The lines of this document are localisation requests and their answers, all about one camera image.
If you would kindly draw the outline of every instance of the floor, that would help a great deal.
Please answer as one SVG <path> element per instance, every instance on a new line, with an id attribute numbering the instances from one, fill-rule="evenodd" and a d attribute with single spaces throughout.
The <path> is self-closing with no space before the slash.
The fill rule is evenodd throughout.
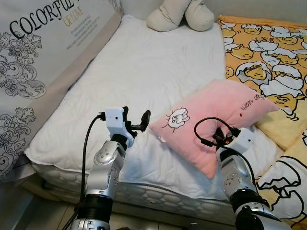
<path id="1" fill-rule="evenodd" d="M 65 203 L 40 200 L 26 230 L 61 230 L 73 214 L 73 208 Z M 116 213 L 111 216 L 110 226 L 111 230 L 123 227 L 130 230 L 181 230 L 179 227 Z"/>

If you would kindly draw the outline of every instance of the bed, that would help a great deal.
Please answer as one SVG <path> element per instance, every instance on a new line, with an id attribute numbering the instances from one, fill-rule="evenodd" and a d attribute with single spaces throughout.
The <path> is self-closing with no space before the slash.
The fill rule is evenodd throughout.
<path id="1" fill-rule="evenodd" d="M 209 1 L 208 7 L 213 7 L 213 2 Z M 123 1 L 127 12 L 133 4 Z M 214 79 L 224 79 L 227 60 L 221 31 L 215 23 L 204 33 L 185 25 L 159 33 L 147 28 L 145 21 L 125 15 L 110 41 L 70 87 L 25 151 L 46 181 L 45 189 L 60 200 L 77 202 L 83 139 L 98 112 L 128 106 L 129 119 L 138 123 L 141 114 L 150 109 L 154 121 L 177 101 Z M 286 149 L 279 148 L 255 126 L 250 129 L 256 138 L 245 156 L 260 177 Z M 87 173 L 91 159 L 106 139 L 105 124 L 97 123 L 89 139 Z M 221 184 L 219 170 L 208 179 L 147 130 L 127 151 L 116 200 L 221 223 L 227 228 L 234 225 L 234 214 Z"/>

